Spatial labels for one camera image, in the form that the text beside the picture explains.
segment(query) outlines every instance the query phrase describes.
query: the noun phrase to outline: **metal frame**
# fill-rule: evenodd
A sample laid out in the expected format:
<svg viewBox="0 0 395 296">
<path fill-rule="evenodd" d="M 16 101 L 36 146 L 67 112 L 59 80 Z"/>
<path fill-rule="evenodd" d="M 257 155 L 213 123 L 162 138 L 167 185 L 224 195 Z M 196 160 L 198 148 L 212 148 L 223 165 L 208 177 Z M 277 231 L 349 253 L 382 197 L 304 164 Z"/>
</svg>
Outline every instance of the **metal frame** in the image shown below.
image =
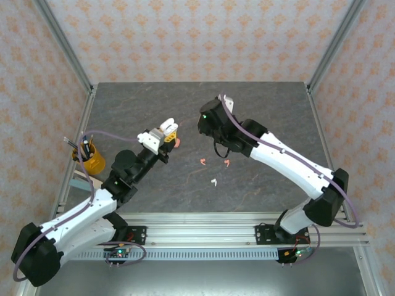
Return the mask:
<svg viewBox="0 0 395 296">
<path fill-rule="evenodd" d="M 73 48 L 67 40 L 65 33 L 57 22 L 48 2 L 46 0 L 33 0 L 33 2 L 36 4 L 37 9 L 41 12 L 54 38 L 58 42 L 63 53 L 66 55 L 66 58 L 69 60 L 70 65 L 73 67 L 75 74 L 80 80 L 80 83 L 87 91 L 90 91 L 92 84 L 90 83 L 88 76 L 81 66 L 77 55 L 74 53 Z"/>
<path fill-rule="evenodd" d="M 57 22 L 46 0 L 33 0 L 38 10 L 42 13 L 47 21 L 50 30 L 59 43 L 71 66 L 73 67 L 81 84 L 89 91 L 86 98 L 86 105 L 81 115 L 78 129 L 75 133 L 75 139 L 81 130 L 86 128 L 88 123 L 91 107 L 96 94 L 96 88 L 91 86 L 89 79 L 79 63 L 70 43 Z M 315 108 L 312 94 L 317 88 L 320 80 L 327 71 L 333 57 L 340 48 L 341 43 L 349 32 L 354 20 L 357 18 L 361 8 L 366 0 L 354 0 L 351 4 L 344 20 L 338 28 L 332 39 L 328 50 L 319 63 L 310 83 L 306 86 L 307 94 L 312 107 L 315 122 L 323 144 L 324 152 L 328 165 L 333 169 L 333 162 L 330 157 L 328 145 L 320 124 L 317 110 Z M 69 160 L 63 183 L 57 195 L 57 202 L 51 213 L 50 219 L 53 219 L 58 213 L 59 206 L 62 208 L 69 193 L 69 181 L 72 178 L 75 163 Z M 338 213 L 338 218 L 352 221 L 352 216 L 347 205 L 344 205 L 344 212 Z M 130 224 L 144 224 L 149 227 L 146 240 L 146 247 L 149 249 L 175 247 L 183 248 L 246 248 L 256 249 L 254 226 L 264 223 L 274 223 L 280 213 L 142 213 L 129 214 L 124 213 L 121 216 Z M 343 228 L 334 224 L 329 228 L 319 227 L 322 235 L 322 247 L 353 247 L 361 276 L 368 295 L 386 295 L 383 283 L 378 275 L 378 270 L 374 261 L 374 254 L 369 247 L 369 241 L 365 233 L 365 228 L 357 229 Z M 310 237 L 313 244 L 317 243 L 317 235 L 313 229 L 309 228 Z M 268 245 L 267 247 L 279 247 L 279 245 Z M 39 289 L 34 288 L 29 282 L 23 282 L 19 286 L 19 296 L 35 295 Z"/>
<path fill-rule="evenodd" d="M 310 83 L 308 84 L 308 87 L 312 93 L 314 93 L 324 74 L 328 70 L 333 57 L 336 55 L 365 2 L 366 0 L 354 0 L 354 2 L 351 4 L 346 16 L 341 22 L 340 27 L 338 28 L 328 49 L 326 50 L 326 53 L 323 55 L 317 69 L 315 70 Z"/>
<path fill-rule="evenodd" d="M 84 131 L 86 129 L 86 126 L 88 125 L 89 115 L 91 114 L 93 100 L 96 95 L 97 88 L 98 88 L 97 85 L 93 86 L 92 90 L 89 91 L 88 95 L 86 96 L 85 106 L 80 115 L 80 122 L 78 123 L 78 128 L 74 133 L 74 137 L 73 137 L 74 142 L 77 142 L 78 137 L 81 135 L 80 134 L 81 131 Z M 69 182 L 73 177 L 75 167 L 76 167 L 76 163 L 73 162 L 70 157 L 63 175 L 62 183 L 60 184 L 58 193 L 56 195 L 57 197 L 56 201 L 51 210 L 51 216 L 49 217 L 50 220 L 55 218 L 56 213 L 58 213 L 58 208 L 60 206 L 64 207 L 67 201 L 67 196 L 69 195 L 69 190 L 70 190 Z"/>
</svg>

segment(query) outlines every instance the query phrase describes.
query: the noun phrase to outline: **orange pattern wall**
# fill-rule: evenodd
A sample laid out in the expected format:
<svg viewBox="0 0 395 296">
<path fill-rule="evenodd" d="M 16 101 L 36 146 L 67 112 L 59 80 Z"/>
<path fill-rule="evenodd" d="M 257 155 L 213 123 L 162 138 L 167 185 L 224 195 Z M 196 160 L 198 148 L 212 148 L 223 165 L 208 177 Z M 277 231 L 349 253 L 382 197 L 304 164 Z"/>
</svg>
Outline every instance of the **orange pattern wall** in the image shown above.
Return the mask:
<svg viewBox="0 0 395 296">
<path fill-rule="evenodd" d="M 31 0 L 0 2 L 0 295 L 20 229 L 50 215 L 86 93 Z"/>
<path fill-rule="evenodd" d="M 309 81 L 352 0 L 48 2 L 96 84 Z"/>
<path fill-rule="evenodd" d="M 395 10 L 368 0 L 314 94 L 336 167 L 395 291 Z"/>
</svg>

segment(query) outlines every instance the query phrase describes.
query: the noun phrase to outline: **yellow pen holder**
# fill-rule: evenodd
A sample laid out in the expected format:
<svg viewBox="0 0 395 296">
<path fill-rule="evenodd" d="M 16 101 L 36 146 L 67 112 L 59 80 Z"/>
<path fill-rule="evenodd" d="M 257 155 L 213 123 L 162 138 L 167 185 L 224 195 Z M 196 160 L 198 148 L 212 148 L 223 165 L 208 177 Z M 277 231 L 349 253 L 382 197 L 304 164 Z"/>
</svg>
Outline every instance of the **yellow pen holder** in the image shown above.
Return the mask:
<svg viewBox="0 0 395 296">
<path fill-rule="evenodd" d="M 87 161 L 83 162 L 86 172 L 89 175 L 100 174 L 104 170 L 104 167 L 106 166 L 106 160 L 99 153 L 99 151 L 96 150 L 96 147 L 93 144 L 91 145 L 91 153 L 93 153 L 93 156 Z M 77 155 L 76 150 L 73 150 L 72 159 L 75 158 L 76 155 Z"/>
</svg>

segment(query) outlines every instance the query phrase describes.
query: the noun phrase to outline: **black mounting plate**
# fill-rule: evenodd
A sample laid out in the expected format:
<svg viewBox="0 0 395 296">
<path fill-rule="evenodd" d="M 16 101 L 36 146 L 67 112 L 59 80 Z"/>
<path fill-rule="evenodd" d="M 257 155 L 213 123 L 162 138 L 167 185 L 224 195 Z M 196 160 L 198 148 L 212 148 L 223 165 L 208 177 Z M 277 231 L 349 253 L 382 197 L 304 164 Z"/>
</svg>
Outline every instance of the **black mounting plate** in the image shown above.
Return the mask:
<svg viewBox="0 0 395 296">
<path fill-rule="evenodd" d="M 145 245 L 147 238 L 147 226 L 128 226 L 126 236 L 123 239 L 125 242 L 135 242 L 139 245 Z"/>
<path fill-rule="evenodd" d="M 290 236 L 286 241 L 281 241 L 275 234 L 274 225 L 262 224 L 255 226 L 255 239 L 257 245 L 294 245 L 297 236 L 306 237 L 310 240 L 309 230 L 307 228 L 301 229 L 297 234 Z M 309 241 L 304 238 L 298 239 L 298 245 L 309 244 Z"/>
</svg>

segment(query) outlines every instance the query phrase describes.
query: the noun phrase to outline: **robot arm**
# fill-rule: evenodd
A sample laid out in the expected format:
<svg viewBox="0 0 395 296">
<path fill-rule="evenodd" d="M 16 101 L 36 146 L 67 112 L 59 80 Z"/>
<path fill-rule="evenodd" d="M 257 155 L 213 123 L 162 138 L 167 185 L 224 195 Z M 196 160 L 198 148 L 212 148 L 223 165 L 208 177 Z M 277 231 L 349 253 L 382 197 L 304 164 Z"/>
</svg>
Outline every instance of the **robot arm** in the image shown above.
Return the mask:
<svg viewBox="0 0 395 296">
<path fill-rule="evenodd" d="M 225 97 L 225 105 L 232 112 L 233 100 L 231 98 Z M 276 225 L 274 225 L 275 236 L 281 242 L 294 242 L 295 235 L 313 223 L 317 223 L 320 226 L 330 226 L 332 224 L 344 199 L 324 179 L 323 175 L 333 180 L 343 190 L 346 190 L 348 174 L 344 170 L 338 169 L 333 172 L 328 168 L 311 162 L 287 147 L 274 134 L 269 132 L 266 127 L 254 120 L 247 119 L 238 122 L 247 132 L 264 140 L 269 145 L 253 140 L 237 129 L 231 122 L 223 108 L 222 102 L 217 97 L 203 105 L 200 113 L 201 116 L 197 124 L 199 132 L 212 137 L 214 139 L 214 147 L 217 143 L 221 144 L 227 147 L 228 151 L 242 153 L 246 157 L 251 157 L 274 168 L 297 184 L 309 196 L 306 201 L 294 209 L 283 212 Z M 282 149 L 279 151 L 270 147 L 270 145 L 276 145 Z M 323 175 L 316 175 L 300 161 L 286 154 L 285 151 L 297 155 L 300 159 L 322 172 Z"/>
<path fill-rule="evenodd" d="M 95 192 L 92 202 L 88 198 L 51 221 L 40 226 L 30 223 L 22 228 L 11 256 L 15 264 L 31 242 L 48 231 L 26 253 L 19 265 L 35 287 L 48 282 L 67 261 L 88 247 L 126 240 L 128 225 L 114 211 L 136 194 L 134 184 L 138 184 L 158 160 L 168 162 L 168 153 L 174 148 L 175 137 L 169 140 L 165 129 L 175 133 L 177 127 L 171 118 L 160 128 L 139 134 L 139 142 L 143 145 L 141 152 L 136 155 L 130 150 L 123 150 L 117 154 L 109 177 Z M 90 206 L 72 218 L 87 203 Z"/>
</svg>

